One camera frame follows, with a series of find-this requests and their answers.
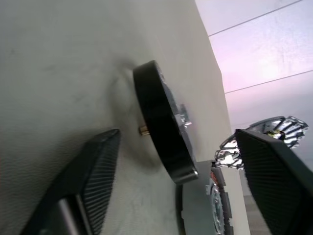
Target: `gray fabric surface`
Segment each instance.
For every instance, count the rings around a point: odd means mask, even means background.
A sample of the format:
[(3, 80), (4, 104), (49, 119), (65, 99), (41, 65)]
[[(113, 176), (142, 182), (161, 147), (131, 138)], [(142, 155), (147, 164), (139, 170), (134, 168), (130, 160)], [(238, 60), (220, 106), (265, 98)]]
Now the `gray fabric surface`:
[(213, 157), (230, 127), (195, 3), (4, 0), (0, 32), (0, 234), (17, 235), (82, 143), (111, 128), (123, 137), (103, 234), (176, 234), (174, 184), (137, 133), (131, 69), (158, 61), (194, 121), (196, 158)]

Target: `black round disc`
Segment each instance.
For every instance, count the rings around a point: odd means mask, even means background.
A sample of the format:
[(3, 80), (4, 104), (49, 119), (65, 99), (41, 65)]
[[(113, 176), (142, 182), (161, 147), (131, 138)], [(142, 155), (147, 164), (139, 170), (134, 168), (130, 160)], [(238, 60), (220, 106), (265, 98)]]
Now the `black round disc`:
[(156, 61), (134, 69), (134, 85), (157, 153), (176, 184), (198, 178), (192, 146)]

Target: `black plastic part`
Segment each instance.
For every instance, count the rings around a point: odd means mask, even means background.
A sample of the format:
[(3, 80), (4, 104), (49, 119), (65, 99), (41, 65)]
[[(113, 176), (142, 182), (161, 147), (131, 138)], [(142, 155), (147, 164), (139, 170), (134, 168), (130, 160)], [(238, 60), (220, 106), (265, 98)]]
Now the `black plastic part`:
[(224, 187), (226, 185), (225, 183), (225, 179), (224, 179), (224, 176), (223, 176), (223, 173), (222, 173), (222, 170), (218, 167), (213, 167), (211, 168), (212, 172), (214, 173), (215, 175), (215, 178), (218, 182), (218, 186), (219, 187)]
[(236, 130), (252, 196), (273, 235), (309, 235), (313, 173), (284, 144), (264, 134)]
[(150, 61), (134, 69), (136, 95), (159, 157), (176, 184), (198, 178), (192, 146), (159, 67)]
[[(110, 200), (120, 142), (119, 130), (95, 136), (81, 153), (57, 176), (42, 198), (22, 235), (72, 234), (98, 235)], [(52, 226), (58, 215), (65, 229)]]
[(226, 231), (225, 235), (234, 235), (234, 227), (229, 226), (229, 229)]
[(186, 235), (184, 220), (181, 217), (182, 207), (182, 187), (183, 185), (176, 185), (175, 202), (176, 202), (176, 218), (179, 235)]
[(226, 217), (224, 217), (224, 218), (229, 220), (233, 216), (231, 213), (231, 207), (230, 207), (228, 192), (225, 192), (225, 190), (223, 189), (222, 191), (220, 191), (220, 193), (221, 193), (221, 200), (222, 200), (222, 204), (223, 204), (224, 216), (226, 215)]

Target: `metal gear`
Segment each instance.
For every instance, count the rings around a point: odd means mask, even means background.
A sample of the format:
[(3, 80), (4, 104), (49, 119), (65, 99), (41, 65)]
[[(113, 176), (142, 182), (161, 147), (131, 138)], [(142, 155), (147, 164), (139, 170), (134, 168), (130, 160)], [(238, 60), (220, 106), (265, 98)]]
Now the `metal gear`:
[[(264, 133), (273, 138), (280, 139), (289, 148), (299, 146), (299, 141), (305, 137), (309, 126), (302, 120), (293, 116), (272, 117), (250, 125), (247, 130)], [(220, 149), (215, 152), (215, 166), (229, 167), (243, 170), (244, 164), (234, 135), (226, 139)]]
[(224, 212), (222, 199), (219, 187), (215, 183), (211, 187), (211, 203), (212, 203), (213, 222), (216, 233), (218, 235), (224, 235), (225, 230), (224, 230)]

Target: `brass pin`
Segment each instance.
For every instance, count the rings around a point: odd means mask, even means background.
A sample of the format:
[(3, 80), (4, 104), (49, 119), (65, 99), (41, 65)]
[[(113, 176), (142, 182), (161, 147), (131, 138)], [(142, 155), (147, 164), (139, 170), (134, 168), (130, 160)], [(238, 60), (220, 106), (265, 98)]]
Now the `brass pin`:
[(142, 135), (142, 136), (147, 136), (147, 135), (150, 134), (150, 133), (149, 133), (149, 130), (148, 130), (148, 128), (147, 128), (147, 126), (141, 126), (141, 127), (139, 127), (139, 133), (140, 133), (140, 135)]

